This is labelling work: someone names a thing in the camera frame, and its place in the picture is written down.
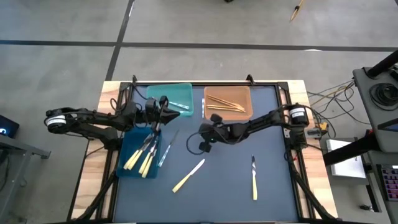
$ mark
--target blue tray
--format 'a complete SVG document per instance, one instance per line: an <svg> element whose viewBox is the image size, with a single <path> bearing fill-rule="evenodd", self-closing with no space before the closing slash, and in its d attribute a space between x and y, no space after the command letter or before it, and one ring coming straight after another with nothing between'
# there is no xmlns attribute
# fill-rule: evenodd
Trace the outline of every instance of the blue tray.
<svg viewBox="0 0 398 224"><path fill-rule="evenodd" d="M149 148L145 150L138 161L136 162L136 165L131 170L125 170L123 169L123 166L125 163L130 159L130 157L135 153L137 149L139 149L144 142L145 138L148 136L148 134L152 133L152 130L150 128L134 128L131 131L128 131L124 135L123 143L122 143L122 148L120 152L120 157L119 157L119 164L118 168L116 169L116 175L120 178L123 177L138 177L142 178L141 174L138 173L139 168L141 167L142 163L144 162L145 157L149 153ZM147 179L154 179L157 176L157 163L159 162L159 155L160 155L160 143L162 141L162 133L159 134L158 141L157 141L157 151L155 154L154 159L152 160L152 163L150 164L149 171L147 174Z"/></svg>

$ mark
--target wooden skewer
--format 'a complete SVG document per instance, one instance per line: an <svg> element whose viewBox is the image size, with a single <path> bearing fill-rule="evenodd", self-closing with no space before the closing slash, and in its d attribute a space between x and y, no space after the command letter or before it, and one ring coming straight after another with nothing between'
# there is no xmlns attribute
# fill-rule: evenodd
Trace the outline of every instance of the wooden skewer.
<svg viewBox="0 0 398 224"><path fill-rule="evenodd" d="M208 109L233 110L233 111L238 111L238 112L242 112L242 113L246 112L245 110L240 110L240 109L234 108L232 106L207 105L206 107Z"/></svg>
<svg viewBox="0 0 398 224"><path fill-rule="evenodd" d="M235 109L237 109L237 110L240 110L240 111L245 111L245 109L244 109L241 105L239 105L239 104L237 104L237 103L232 103L232 102L230 102L230 101L227 101L227 100L224 100L224 99L215 97L215 96L211 96L211 95L207 95L207 96L208 96L209 99L211 99L211 100L214 100L214 101L217 101L217 102L219 102L219 103L222 103L222 104L231 106L231 107L233 107L233 108L235 108Z"/></svg>
<svg viewBox="0 0 398 224"><path fill-rule="evenodd" d="M294 7L294 12L292 14L292 17L290 18L291 22L294 20L294 18L296 18L303 3L304 3L304 0L301 0L300 3L298 4L298 6Z"/></svg>
<svg viewBox="0 0 398 224"><path fill-rule="evenodd" d="M240 112L240 113L245 113L245 111L241 111L238 109L234 109L234 108L222 108L222 107L217 107L217 106L207 106L208 109L214 109L214 110L228 110L228 111L236 111L236 112Z"/></svg>

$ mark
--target computer screen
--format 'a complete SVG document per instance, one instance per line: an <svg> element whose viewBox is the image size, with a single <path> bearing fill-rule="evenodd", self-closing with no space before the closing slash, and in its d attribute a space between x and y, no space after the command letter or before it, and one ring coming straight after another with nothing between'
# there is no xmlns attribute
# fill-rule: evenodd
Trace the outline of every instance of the computer screen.
<svg viewBox="0 0 398 224"><path fill-rule="evenodd" d="M13 138L17 133L19 124L0 115L0 134Z"/></svg>

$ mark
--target wooden table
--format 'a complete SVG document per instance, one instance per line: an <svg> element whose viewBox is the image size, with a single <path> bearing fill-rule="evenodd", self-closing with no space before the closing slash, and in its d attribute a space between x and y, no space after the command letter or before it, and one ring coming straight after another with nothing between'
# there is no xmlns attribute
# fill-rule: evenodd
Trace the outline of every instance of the wooden table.
<svg viewBox="0 0 398 224"><path fill-rule="evenodd" d="M222 82L242 82L242 81L222 81ZM287 82L289 84L290 100L292 103L299 103L301 105L310 106L308 101L307 91L305 89L303 80L259 80L257 82ZM114 113L109 101L111 98L118 98L120 81L108 81L104 82L101 96L99 99L98 111L103 113ZM282 102L286 100L284 92L281 90ZM314 120L312 114L307 110L308 117L310 119L310 125L308 128L314 128ZM319 142L315 139L308 139L309 144L320 146ZM87 153L94 151L101 147L102 144L99 140L90 141L88 145ZM307 171L308 183L311 191L314 193L319 202L326 208L326 210L337 217L337 211L333 195L328 180L328 174L326 172L325 164L323 162L322 152L318 149L308 147L303 151L303 158L305 162L305 169ZM102 149L92 155L90 155L83 164L83 170L81 173L80 181L78 183L76 198L73 204L73 210L71 211L71 218L79 217L87 208L87 206L93 201L96 194L99 192L101 187L101 181L103 178L104 164L106 160L106 150ZM105 197L105 203L103 207L103 216L106 217L109 208L109 198L111 189L108 190L107 196ZM299 189L300 202L303 208L303 216L308 216L307 201L301 189Z"/></svg>

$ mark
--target yellow handle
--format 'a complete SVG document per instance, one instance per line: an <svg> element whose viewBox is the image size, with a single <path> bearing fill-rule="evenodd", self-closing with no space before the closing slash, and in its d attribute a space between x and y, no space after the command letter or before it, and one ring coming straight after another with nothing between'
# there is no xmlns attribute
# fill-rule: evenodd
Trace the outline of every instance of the yellow handle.
<svg viewBox="0 0 398 224"><path fill-rule="evenodd" d="M142 178L147 177L147 174L148 174L148 171L149 171L149 168L150 168L150 164L151 164L153 158L154 158L153 156L149 157L148 163L145 166L144 172L142 173Z"/></svg>
<svg viewBox="0 0 398 224"><path fill-rule="evenodd" d="M138 158L141 156L142 154L142 150L140 150L137 154L137 156L131 161L131 163L129 164L129 167L127 169L131 170L132 167L134 167L134 165L136 164Z"/></svg>
<svg viewBox="0 0 398 224"><path fill-rule="evenodd" d="M125 163L123 169L127 169L131 163L131 161L136 157L138 154L138 150L130 157L130 159Z"/></svg>
<svg viewBox="0 0 398 224"><path fill-rule="evenodd" d="M145 167L146 167L146 165L147 165L147 162L148 162L148 159L149 159L149 155L150 155L150 153L148 153L147 157L145 157L145 160L144 160L144 162L141 164L141 167L139 168L138 173L142 174L142 173L144 172L144 169L145 169Z"/></svg>
<svg viewBox="0 0 398 224"><path fill-rule="evenodd" d="M253 175L253 200L257 200L257 184L256 177Z"/></svg>
<svg viewBox="0 0 398 224"><path fill-rule="evenodd" d="M173 192L175 193L175 192L177 192L179 189L180 189L180 187L185 183L185 181L187 181L188 180L188 178L190 177L191 175L187 175L186 177L184 177L184 179L182 179L174 188L173 188Z"/></svg>

